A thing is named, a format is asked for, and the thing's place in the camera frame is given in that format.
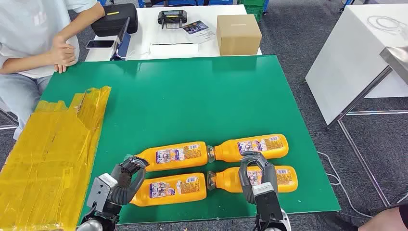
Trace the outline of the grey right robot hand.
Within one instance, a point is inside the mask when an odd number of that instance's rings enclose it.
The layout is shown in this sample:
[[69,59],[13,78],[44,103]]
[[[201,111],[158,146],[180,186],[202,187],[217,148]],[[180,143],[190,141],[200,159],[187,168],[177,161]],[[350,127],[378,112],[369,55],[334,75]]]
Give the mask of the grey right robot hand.
[[255,204],[255,196],[252,190],[252,184],[250,183],[247,175],[247,168],[249,164],[255,163],[262,172],[261,183],[270,183],[272,189],[278,193],[277,174],[275,166],[268,162],[261,152],[258,151],[245,151],[241,153],[240,167],[238,176],[242,188],[243,195],[249,204]]

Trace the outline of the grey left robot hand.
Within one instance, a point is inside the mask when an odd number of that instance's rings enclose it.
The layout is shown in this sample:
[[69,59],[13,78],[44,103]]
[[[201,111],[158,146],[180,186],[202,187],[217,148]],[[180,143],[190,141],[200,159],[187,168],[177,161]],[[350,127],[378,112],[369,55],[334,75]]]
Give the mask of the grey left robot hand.
[[133,199],[146,177],[147,160],[131,156],[115,165],[110,174],[116,181],[109,192],[108,201],[117,205],[127,205]]

